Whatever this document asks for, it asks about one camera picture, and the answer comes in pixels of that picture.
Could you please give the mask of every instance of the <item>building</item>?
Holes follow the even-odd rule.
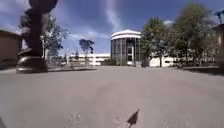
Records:
[[[133,65],[141,61],[141,33],[132,30],[116,32],[111,36],[111,59],[119,65]]]
[[[111,59],[116,60],[118,65],[140,66],[142,63],[142,54],[140,49],[141,33],[132,30],[116,32],[111,36]],[[172,57],[163,57],[162,66],[170,67],[175,65],[176,59]],[[154,57],[149,61],[150,67],[159,67],[160,60]]]
[[[22,48],[22,37],[0,30],[0,66],[15,66]]]
[[[71,62],[77,62],[76,60],[76,55],[75,54],[71,54],[70,56],[68,56],[68,63]],[[110,54],[87,54],[87,58],[88,58],[88,62],[89,65],[92,66],[100,66],[101,63],[105,60],[105,59],[109,59],[110,58]],[[80,64],[85,64],[85,55],[84,54],[79,54],[79,59],[78,62]]]

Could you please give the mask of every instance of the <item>dark object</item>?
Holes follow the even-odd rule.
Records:
[[[18,74],[47,72],[47,64],[41,57],[23,57],[19,60],[16,71]]]
[[[128,120],[127,123],[129,123],[129,128],[131,128],[131,126],[135,125],[138,121],[138,113],[139,113],[138,109]]]
[[[25,11],[21,17],[22,38],[27,49],[21,51],[17,64],[17,73],[42,73],[47,72],[47,66],[43,56],[43,44],[40,39],[43,23],[42,17],[49,13],[58,0],[29,0],[31,8]]]
[[[0,128],[7,128],[1,117],[0,117]]]

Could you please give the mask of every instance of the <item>window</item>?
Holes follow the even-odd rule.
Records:
[[[128,48],[128,54],[132,54],[132,48]]]
[[[132,56],[128,56],[128,61],[132,61]]]

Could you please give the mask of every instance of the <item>glass facade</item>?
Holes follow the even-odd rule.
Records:
[[[111,58],[120,65],[141,61],[139,38],[118,38],[111,40]]]

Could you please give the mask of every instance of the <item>roof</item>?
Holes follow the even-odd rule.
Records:
[[[116,32],[114,33],[111,37],[114,37],[116,35],[123,35],[123,34],[134,34],[134,35],[141,35],[141,32],[138,31],[133,31],[133,30],[124,30],[124,31],[120,31],[120,32]]]
[[[20,35],[12,33],[12,32],[8,32],[6,30],[0,30],[0,36],[9,36],[11,38],[15,38],[15,39],[19,39],[19,40],[22,39],[22,37]]]
[[[111,36],[111,39],[120,39],[120,38],[141,38],[141,32],[133,30],[124,30],[116,32]]]

